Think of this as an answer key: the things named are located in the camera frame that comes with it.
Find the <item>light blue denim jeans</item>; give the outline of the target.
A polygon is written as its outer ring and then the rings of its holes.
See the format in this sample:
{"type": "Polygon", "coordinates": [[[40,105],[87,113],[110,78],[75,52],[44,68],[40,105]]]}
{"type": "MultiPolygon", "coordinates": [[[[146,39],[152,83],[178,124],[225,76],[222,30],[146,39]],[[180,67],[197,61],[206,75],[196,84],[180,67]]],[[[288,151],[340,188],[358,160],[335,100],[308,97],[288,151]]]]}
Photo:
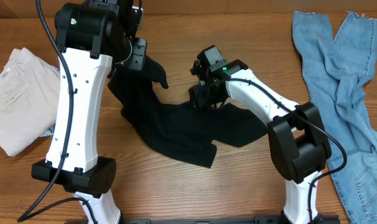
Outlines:
{"type": "Polygon", "coordinates": [[[292,38],[310,101],[330,141],[331,178],[351,223],[377,223],[377,132],[363,87],[375,76],[377,19],[349,12],[337,32],[324,14],[296,11],[292,38]]]}

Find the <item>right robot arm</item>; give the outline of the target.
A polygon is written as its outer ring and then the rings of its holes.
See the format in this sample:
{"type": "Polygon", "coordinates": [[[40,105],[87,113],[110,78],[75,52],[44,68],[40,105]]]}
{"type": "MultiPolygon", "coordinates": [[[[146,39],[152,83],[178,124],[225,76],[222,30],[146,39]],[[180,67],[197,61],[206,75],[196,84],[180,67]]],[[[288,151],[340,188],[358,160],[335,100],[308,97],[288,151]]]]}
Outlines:
{"type": "Polygon", "coordinates": [[[189,89],[196,109],[217,106],[227,98],[245,105],[267,127],[272,163],[284,178],[286,202],[280,215],[257,217],[271,223],[338,223],[316,209],[318,179],[331,156],[319,111],[276,93],[240,60],[207,65],[194,61],[190,70],[198,85],[189,89]]]}

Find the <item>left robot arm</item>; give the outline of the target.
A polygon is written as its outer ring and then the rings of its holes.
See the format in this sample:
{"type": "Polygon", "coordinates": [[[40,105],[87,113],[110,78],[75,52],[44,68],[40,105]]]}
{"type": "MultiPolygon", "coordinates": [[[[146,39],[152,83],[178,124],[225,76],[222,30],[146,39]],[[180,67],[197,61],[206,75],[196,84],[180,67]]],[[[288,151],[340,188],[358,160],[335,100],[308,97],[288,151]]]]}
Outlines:
{"type": "Polygon", "coordinates": [[[123,222],[111,192],[116,161],[98,154],[96,137],[105,80],[117,68],[144,65],[147,43],[136,37],[142,14],[132,1],[69,2],[49,37],[60,62],[57,118],[49,151],[31,175],[72,193],[88,223],[123,222]]]}

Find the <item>black t-shirt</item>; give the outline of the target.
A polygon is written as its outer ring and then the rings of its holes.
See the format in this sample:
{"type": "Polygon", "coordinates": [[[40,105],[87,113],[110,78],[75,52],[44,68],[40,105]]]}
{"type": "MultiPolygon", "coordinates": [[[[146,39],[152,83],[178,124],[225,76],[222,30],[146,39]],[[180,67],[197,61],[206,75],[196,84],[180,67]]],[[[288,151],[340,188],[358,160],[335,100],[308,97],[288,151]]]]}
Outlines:
{"type": "Polygon", "coordinates": [[[169,158],[210,168],[217,152],[214,140],[243,147],[268,133],[250,110],[231,103],[205,111],[193,109],[188,102],[164,104],[153,90],[154,82],[168,87],[164,68],[146,57],[142,70],[116,66],[108,88],[141,139],[169,158]]]}

